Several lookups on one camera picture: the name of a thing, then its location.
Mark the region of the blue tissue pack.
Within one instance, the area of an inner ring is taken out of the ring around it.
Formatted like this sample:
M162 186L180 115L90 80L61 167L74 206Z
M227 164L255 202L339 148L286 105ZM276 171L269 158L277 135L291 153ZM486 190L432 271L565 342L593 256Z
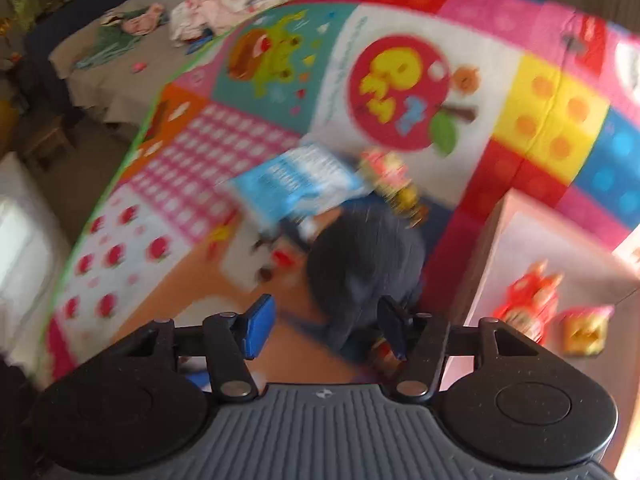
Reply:
M371 193L352 166L318 144L292 148L224 187L261 230L271 230L285 218L318 216Z

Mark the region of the colourful cartoon play mat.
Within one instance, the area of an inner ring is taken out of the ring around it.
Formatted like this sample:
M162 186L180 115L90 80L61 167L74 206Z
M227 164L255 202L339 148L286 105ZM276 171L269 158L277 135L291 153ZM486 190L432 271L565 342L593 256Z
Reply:
M608 248L639 229L639 39L540 0L293 0L171 82L93 211L44 336L60 378L105 348L190 252L234 240L224 182L301 143L398 154L426 200L426 294L454 294L519 190Z

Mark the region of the grey sofa with clothes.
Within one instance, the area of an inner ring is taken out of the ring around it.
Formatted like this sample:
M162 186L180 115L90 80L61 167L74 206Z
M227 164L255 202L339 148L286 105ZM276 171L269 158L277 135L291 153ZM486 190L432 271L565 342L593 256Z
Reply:
M188 50L285 0L125 0L63 40L50 62L73 107L139 125Z

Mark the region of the small green red figurine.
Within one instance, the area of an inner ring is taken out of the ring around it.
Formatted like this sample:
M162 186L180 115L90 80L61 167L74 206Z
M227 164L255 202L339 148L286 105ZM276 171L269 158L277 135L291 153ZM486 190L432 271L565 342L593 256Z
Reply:
M409 226L420 226L428 217L428 208L420 202L418 188L409 177L408 168L395 153L369 148L360 154L358 171L373 191L390 205Z

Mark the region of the red daruma doll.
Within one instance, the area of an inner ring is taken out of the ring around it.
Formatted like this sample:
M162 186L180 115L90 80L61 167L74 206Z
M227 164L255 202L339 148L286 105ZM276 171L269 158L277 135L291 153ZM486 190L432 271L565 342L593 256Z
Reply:
M558 310L558 288L563 273L547 273L547 260L533 263L506 289L503 304L492 312L493 318L510 325L521 334L543 344L547 327Z

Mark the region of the pink cardboard box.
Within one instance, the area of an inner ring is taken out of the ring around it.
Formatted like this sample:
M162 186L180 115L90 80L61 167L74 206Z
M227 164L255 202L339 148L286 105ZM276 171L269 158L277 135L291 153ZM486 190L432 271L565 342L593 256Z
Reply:
M614 398L620 417L602 464L617 478L639 475L639 278L589 233L518 192L499 200L475 243L451 305L457 324L474 325L495 313L508 287L535 264L562 275L559 305L546 348L562 354L562 319L579 308L614 307L598 356L567 361Z

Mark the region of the black plush mouse toy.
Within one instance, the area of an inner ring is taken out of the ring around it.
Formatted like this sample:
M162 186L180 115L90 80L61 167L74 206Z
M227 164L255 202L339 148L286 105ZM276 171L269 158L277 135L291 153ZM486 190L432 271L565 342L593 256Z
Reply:
M378 300L403 308L422 292L426 259L419 230L385 205L348 206L311 244L306 260L309 296L326 317L319 339L352 362L378 338Z

